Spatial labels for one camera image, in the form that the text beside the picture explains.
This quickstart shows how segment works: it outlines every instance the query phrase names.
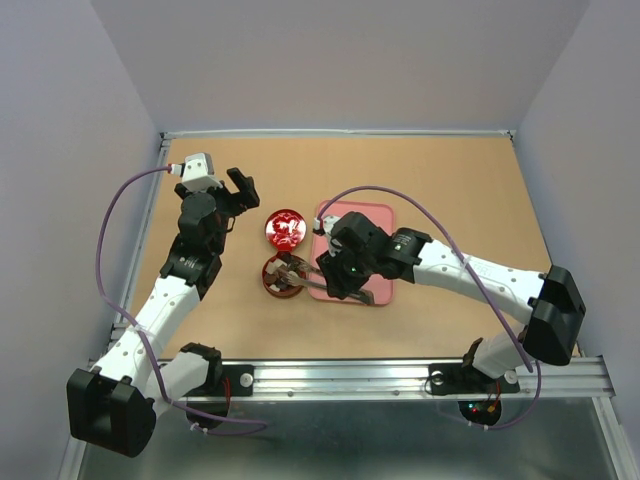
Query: cable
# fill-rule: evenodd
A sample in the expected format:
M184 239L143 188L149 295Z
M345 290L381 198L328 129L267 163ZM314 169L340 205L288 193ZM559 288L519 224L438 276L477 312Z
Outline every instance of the cable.
M138 322L133 317L133 315L131 315L124 308L118 305L115 301L109 298L109 296L106 294L104 290L104 285L102 284L102 268L101 268L102 244L104 243L104 236L107 230L107 224L109 223L109 218L111 217L113 208L115 207L118 199L120 198L124 190L133 182L135 182L136 180L139 180L140 178L146 175L151 175L152 173L156 173L156 172L170 172L170 171L171 171L171 165L168 165L165 167L152 168L151 170L146 170L144 172L138 173L137 175L134 175L129 180L124 182L122 186L118 189L116 194L113 196L113 199L109 204L109 208L107 208L107 212L104 215L104 219L102 220L102 226L100 227L100 235L98 236L98 245L96 247L96 262L95 262L95 274L96 274L96 283L98 285L98 292L100 293L100 297L102 297L102 299L106 302L106 304L109 305L113 310L118 312L120 315L122 315L124 318L126 318L133 327L138 325ZM234 431L214 432L214 431L205 430L204 431L205 433L208 433L209 435L220 435L220 436L250 435L252 433L257 433L267 428L267 423L262 420L219 417L217 415L212 415L210 413L201 412L200 410L196 410L195 408L191 408L187 406L187 404L185 403L177 402L169 398L169 395L167 394L167 389L164 384L164 379L162 378L162 373L160 372L160 365L158 365L158 359L153 353L153 348L151 347L151 343L149 342L147 335L143 331L138 330L138 335L140 336L140 341L142 342L142 345L144 346L144 349L147 352L147 356L149 357L149 363L151 363L151 368L153 369L153 373L155 374L156 379L158 380L160 393L162 395L162 399L165 402L187 413L191 413L192 415L197 415L202 418L207 418L209 420L215 420L218 422L235 423L235 424L241 424L241 425L256 425L256 427L253 429L241 430L237 432L234 432Z
M392 195L395 195L397 197L400 197L400 198L406 200L407 202L412 204L414 207L416 207L418 210L420 210L420 212L425 217L427 217L431 221L431 223L433 223L436 226L436 228L438 230L440 230L440 233L442 233L442 235L444 235L444 237L447 239L447 242L449 242L449 245L451 246L451 249L455 252L455 254L458 257L458 259L460 260L460 262L462 262L462 264L466 266L466 269L469 272L469 275L471 275L471 278L473 278L473 281L476 283L476 285L478 285L478 288L480 289L480 292L482 293L482 296L485 298L485 300L487 301L487 303L491 307L491 310L493 310L493 313L495 313L496 317L498 317L498 320L500 320L500 323L502 324L502 327L507 332L507 335L509 335L509 338L511 339L511 341L513 342L514 347L518 351L518 354L520 355L520 358L522 358L522 361L524 362L525 366L527 367L527 370L529 372L533 372L533 366L531 365L531 361L527 357L527 354L524 351L524 348L522 348L522 345L520 344L520 342L518 342L516 334L511 329L511 326L509 326L509 323L507 322L507 319L504 318L504 315L502 314L502 312L500 311L500 309L498 308L498 306L494 302L493 298L491 297L491 294L489 293L487 288L482 283L482 280L480 279L480 277L478 276L476 271L471 266L471 263L466 263L465 264L464 255L462 253L462 250L460 250L460 248L458 248L458 244L451 237L451 235L446 230L446 228L444 228L444 226L438 221L438 219L436 219L436 217L434 217L431 213L429 213L429 211L426 208L424 208L422 205L420 205L413 198L411 198L408 195L405 195L402 192L394 190L392 188L378 187L378 186L375 186L375 185L363 185L363 186L360 186L360 187L349 188L348 190L345 190L344 192L339 193L338 195L333 197L331 200L329 200L325 204L324 207L322 207L322 209L320 209L320 212L318 213L318 216L317 216L318 220L320 221L320 226L322 226L322 216L324 215L324 213L327 211L327 209L331 205L333 205L335 202L340 200L345 195L348 195L348 194L353 193L353 192L359 192L361 190L376 190L376 191L379 191L379 192L386 192L386 193L390 193Z
M527 416L533 411L533 408L536 406L536 404L538 403L538 400L540 399L540 392L542 391L542 371L540 370L540 362L538 362L538 360L536 360L534 363L536 365L536 370L537 370L537 373L538 373L538 384L536 386L536 393L533 396L533 400L531 401L531 404L529 405L529 408L527 408L525 410L525 412L522 415L520 415L519 417L514 418L513 420L511 420L511 421L509 421L507 423L503 423L501 425L493 425L493 426L480 425L478 423L472 423L472 422L470 422L468 420L463 420L463 419L461 419L459 417L456 417L454 415L450 415L448 413L441 412L439 405L437 407L438 415L440 415L442 417L450 418L451 420L454 420L456 422L466 423L469 426L475 426L475 427L478 427L478 428L482 428L484 430L504 430L505 428L509 428L509 427L513 427L514 425L517 425L522 420L527 418Z

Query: wall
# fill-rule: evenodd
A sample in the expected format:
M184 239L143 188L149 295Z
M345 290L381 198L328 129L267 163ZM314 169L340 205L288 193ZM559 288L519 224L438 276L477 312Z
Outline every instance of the wall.
M151 165L157 134L86 0L0 4L0 478L57 478L69 438L65 384L113 319L93 258L119 184ZM142 186L107 240L120 292Z
M516 136L555 262L585 296L581 342L603 354L640 458L640 3L592 2Z
M162 131L513 128L587 0L92 0Z

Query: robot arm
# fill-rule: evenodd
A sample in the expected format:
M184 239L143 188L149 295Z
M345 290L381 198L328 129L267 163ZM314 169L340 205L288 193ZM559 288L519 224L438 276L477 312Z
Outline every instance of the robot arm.
M206 295L222 263L226 235L235 217L259 205L253 179L237 168L227 171L238 192L231 193L200 153L173 165L182 182L180 232L171 245L153 291L120 340L90 371L76 370L67 382L71 435L127 456L146 446L156 419L170 405L163 400L143 345L144 332L154 357L162 354L178 326ZM201 385L215 387L222 376L220 352L189 344L162 369L169 398L180 398Z
M450 247L425 233L400 228L387 235L357 212L325 217L322 229L318 227L314 233L325 235L329 243L317 259L329 296L344 299L372 274L379 274L486 301L468 263L499 309L521 324L515 333L529 355L552 365L569 363L585 307L567 270L554 265L548 273L524 271L467 255L461 262ZM474 342L462 368L490 381L521 364L513 342L503 333Z

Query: brown table surface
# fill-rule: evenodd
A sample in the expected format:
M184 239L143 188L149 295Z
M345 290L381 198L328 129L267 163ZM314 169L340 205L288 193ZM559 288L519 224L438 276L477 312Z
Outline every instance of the brown table surface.
M356 185L383 185L413 196L450 231L465 253L515 268L546 271L550 262L511 143L505 138L210 138L173 140L170 163L212 155L216 174L240 167L253 176L261 205L238 217L223 268L182 323L164 357L194 341L225 358L380 358L460 356L501 326L483 303L433 287L397 281L392 302L363 307L319 302L308 292L277 299L260 271L274 248L264 236L280 208L310 224L317 205ZM133 301L149 295L178 229L177 177L162 180ZM396 228L443 240L414 207L379 192L349 200L390 205ZM311 234L295 253L309 259Z

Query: purple cable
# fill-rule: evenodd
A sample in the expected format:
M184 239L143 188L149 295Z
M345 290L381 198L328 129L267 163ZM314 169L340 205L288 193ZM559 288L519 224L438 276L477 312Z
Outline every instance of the purple cable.
M438 230L440 230L442 235L444 235L444 237L447 239L447 242L449 242L449 246L451 246L451 249L455 252L455 254L458 257L458 259L460 260L460 262L462 262L463 265L464 265L464 255L462 254L462 250L460 250L460 248L458 248L458 244L451 237L449 232L447 232L446 228L444 228L444 226L438 221L438 219L436 217L434 217L431 213L429 213L429 211L426 208L424 208L422 205L420 205L418 202L416 202L413 198L411 198L408 195L405 195L402 192L394 190L392 188L378 187L378 186L375 186L375 185L363 185L361 187L349 188L348 190L345 190L344 192L339 193L338 195L333 197L331 200L329 200L326 203L326 205L324 207L322 207L322 209L318 213L318 217L317 217L321 222L320 224L322 225L322 216L324 215L324 212L326 212L327 209L331 205L333 205L335 202L340 200L345 195L348 195L348 194L353 193L353 192L359 192L361 190L376 190L376 191L379 191L379 192L390 193L390 194L395 195L397 197L400 197L400 198L406 200L407 202L409 202L410 204L412 204L414 207L416 207L418 210L420 210L420 212L422 212L422 214L425 217L427 217L429 220L431 220L431 223L433 223L438 228ZM480 289L480 292L482 293L482 296L485 298L485 300L487 301L487 303L491 307L491 310L493 310L493 313L495 313L496 317L498 317L498 320L500 320L500 323L502 324L502 327L507 332L507 335L509 335L509 338L513 342L513 345L516 347L516 350L518 351L518 354L520 355L520 358L522 358L522 361L524 362L525 366L527 367L527 370L529 370L529 372L533 372L533 366L531 365L531 361L527 357L527 353L522 348L522 345L520 345L520 342L518 342L518 339L516 338L515 333L513 332L511 327L509 326L509 323L507 322L506 318L504 318L504 315L502 314L502 312L500 311L500 309L498 308L496 303L493 301L493 298L491 298L491 294L489 293L487 288L482 283L482 280L480 280L480 277L478 277L478 274L473 269L473 267L471 266L470 263L466 264L466 268L467 268L467 271L469 272L469 275L471 275L471 278L473 278L473 281L476 282L476 285L478 285L478 288Z
M536 364L536 370L538 371L538 385L536 386L536 393L533 396L533 401L529 405L529 408L527 408L522 415L520 415L517 418L514 418L513 420L511 420L511 421L509 421L507 423L503 423L502 425L487 426L486 427L487 430L504 430L505 428L513 427L514 425L517 425L522 420L524 420L533 411L533 407L535 407L536 404L538 403L538 400L540 399L540 392L542 391L542 372L540 371L540 362L538 362L538 360L536 360L535 364ZM470 422L468 422L466 420L462 420L461 418L456 417L454 415L450 415L448 413L441 412L439 406L438 406L437 410L438 410L438 415L440 415L442 417L450 418L451 420L455 420L456 422L466 423L466 424L468 424L470 426L475 426L475 427L482 428L482 429L485 428L484 425L480 425L480 424L477 424L477 423L470 423Z
M133 315L131 315L124 308L122 308L120 305L114 302L111 298L109 298L106 292L104 291L104 285L102 284L102 270L101 270L102 244L104 243L104 236L107 230L107 224L109 223L109 218L111 217L113 208L116 206L116 203L120 198L120 196L122 195L122 192L124 192L124 190L133 182L135 182L136 180L139 180L140 178L146 175L151 175L152 173L156 173L156 172L170 172L170 171L171 171L171 166L152 168L151 170L146 170L142 173L134 175L129 180L124 182L122 186L118 189L116 194L113 196L113 199L109 204L109 208L107 208L107 212L104 215L104 219L102 220L102 226L100 227L100 235L98 236L98 246L96 248L96 264L95 264L96 283L98 284L98 292L100 293L100 297L102 297L102 299L107 303L107 305L109 305L112 309L114 309L116 312L118 312L120 315L126 318L129 321L129 323L134 327L138 325L138 322L133 317ZM184 403L176 402L171 398L169 398L169 395L167 394L167 389L164 384L164 379L162 378L162 373L160 372L160 365L158 364L158 359L153 353L153 348L151 347L151 343L149 342L149 339L147 338L147 335L144 332L139 330L138 335L140 336L140 341L142 342L142 345L144 346L144 349L147 352L147 355L149 357L149 363L151 363L151 368L153 369L153 373L155 374L156 379L158 380L158 386L160 387L160 394L162 395L162 399L165 402L169 403L170 405L173 405L174 407L179 408L180 410L184 410L187 413L191 413L192 415L197 415L202 418L207 418L209 420L243 424L243 425L257 425L256 428L253 428L251 430L241 430L238 432L215 432L212 430L212 431L207 431L206 433L208 433L209 435L220 435L220 436L250 435L252 433L257 433L267 428L267 423L262 420L220 417L218 415L212 415L210 413L201 412L200 410L196 410L195 408L191 408ZM203 431L203 429L199 428L198 426L196 426L196 428L198 428L198 430L200 431Z

